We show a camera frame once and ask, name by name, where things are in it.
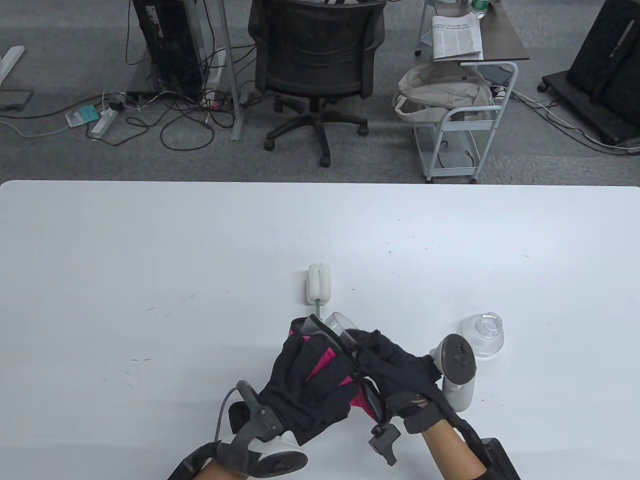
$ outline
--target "black office chair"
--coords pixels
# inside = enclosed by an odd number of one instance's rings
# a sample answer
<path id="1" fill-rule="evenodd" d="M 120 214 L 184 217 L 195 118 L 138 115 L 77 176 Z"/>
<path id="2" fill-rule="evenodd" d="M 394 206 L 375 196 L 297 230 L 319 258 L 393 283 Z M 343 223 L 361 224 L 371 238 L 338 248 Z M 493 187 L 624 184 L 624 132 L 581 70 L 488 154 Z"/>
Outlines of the black office chair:
<path id="1" fill-rule="evenodd" d="M 367 135 L 367 120 L 321 111 L 320 101 L 335 102 L 373 93 L 373 61 L 384 42 L 385 0 L 358 4 L 323 4 L 298 0 L 253 0 L 249 35 L 255 40 L 257 61 L 255 87 L 284 95 L 309 99 L 309 109 L 291 99 L 276 96 L 273 109 L 283 106 L 299 115 L 267 133 L 265 150 L 275 148 L 275 139 L 304 126 L 316 131 L 322 158 L 331 165 L 331 151 L 323 122 L 359 125 L 358 134 Z"/>

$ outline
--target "forearm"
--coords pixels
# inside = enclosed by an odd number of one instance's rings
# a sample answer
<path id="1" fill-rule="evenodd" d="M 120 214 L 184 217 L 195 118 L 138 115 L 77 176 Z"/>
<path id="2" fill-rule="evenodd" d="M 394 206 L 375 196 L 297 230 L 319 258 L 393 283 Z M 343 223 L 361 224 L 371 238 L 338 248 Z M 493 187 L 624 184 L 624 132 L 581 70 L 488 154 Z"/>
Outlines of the forearm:
<path id="1" fill-rule="evenodd" d="M 444 480 L 474 480 L 486 472 L 467 444 L 446 420 L 422 432 Z"/>
<path id="2" fill-rule="evenodd" d="M 194 480 L 246 480 L 247 478 L 246 475 L 230 472 L 215 460 L 211 460 Z"/>

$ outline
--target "clear glass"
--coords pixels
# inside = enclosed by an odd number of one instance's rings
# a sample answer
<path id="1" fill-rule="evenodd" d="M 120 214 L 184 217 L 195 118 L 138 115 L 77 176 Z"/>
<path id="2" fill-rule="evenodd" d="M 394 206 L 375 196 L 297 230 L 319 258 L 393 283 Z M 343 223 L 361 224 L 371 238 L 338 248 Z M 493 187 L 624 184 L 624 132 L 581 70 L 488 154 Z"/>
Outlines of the clear glass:
<path id="1" fill-rule="evenodd" d="M 340 340 L 347 348 L 357 345 L 353 337 L 347 333 L 347 330 L 357 330 L 358 327 L 356 327 L 351 320 L 342 315 L 340 312 L 332 313 L 325 320 L 323 320 L 323 323 L 327 327 L 331 328 L 331 330 L 333 330 L 333 332 L 338 335 L 338 337 L 340 337 Z"/>
<path id="2" fill-rule="evenodd" d="M 504 345 L 502 319 L 493 312 L 471 315 L 462 320 L 460 335 L 466 338 L 478 358 L 493 356 Z"/>
<path id="3" fill-rule="evenodd" d="M 357 346 L 356 340 L 354 340 L 353 337 L 347 333 L 347 330 L 357 330 L 358 327 L 356 327 L 351 320 L 342 315 L 340 312 L 334 312 L 325 320 L 320 321 L 324 323 L 324 325 L 329 327 L 336 335 L 338 335 L 338 337 L 340 337 L 340 340 L 342 341 L 344 346 L 346 346 L 347 348 Z M 320 327 L 318 327 L 318 325 L 315 324 L 313 320 L 311 320 L 311 317 L 307 317 L 302 325 L 302 329 L 300 330 L 300 332 L 303 335 L 313 335 L 315 333 L 322 333 L 322 330 L 320 329 Z"/>

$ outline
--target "white foam block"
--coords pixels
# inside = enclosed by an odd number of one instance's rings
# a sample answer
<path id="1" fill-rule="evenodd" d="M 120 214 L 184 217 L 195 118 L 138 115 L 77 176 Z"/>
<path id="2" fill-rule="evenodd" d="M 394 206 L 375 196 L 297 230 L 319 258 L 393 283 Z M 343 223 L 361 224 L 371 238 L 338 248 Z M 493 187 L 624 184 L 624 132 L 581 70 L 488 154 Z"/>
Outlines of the white foam block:
<path id="1" fill-rule="evenodd" d="M 331 300 L 331 270 L 323 263 L 311 264 L 307 275 L 307 301 L 315 305 L 316 300 L 320 305 Z"/>

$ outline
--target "chair backrest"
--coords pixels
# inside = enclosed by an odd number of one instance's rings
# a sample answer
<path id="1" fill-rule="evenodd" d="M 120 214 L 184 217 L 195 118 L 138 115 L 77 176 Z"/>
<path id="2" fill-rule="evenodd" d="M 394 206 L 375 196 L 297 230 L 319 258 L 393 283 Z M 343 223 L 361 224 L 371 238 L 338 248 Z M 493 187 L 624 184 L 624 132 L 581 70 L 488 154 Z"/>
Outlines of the chair backrest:
<path id="1" fill-rule="evenodd" d="M 249 34 L 257 47 L 258 91 L 370 96 L 375 51 L 385 37 L 386 3 L 253 0 Z"/>

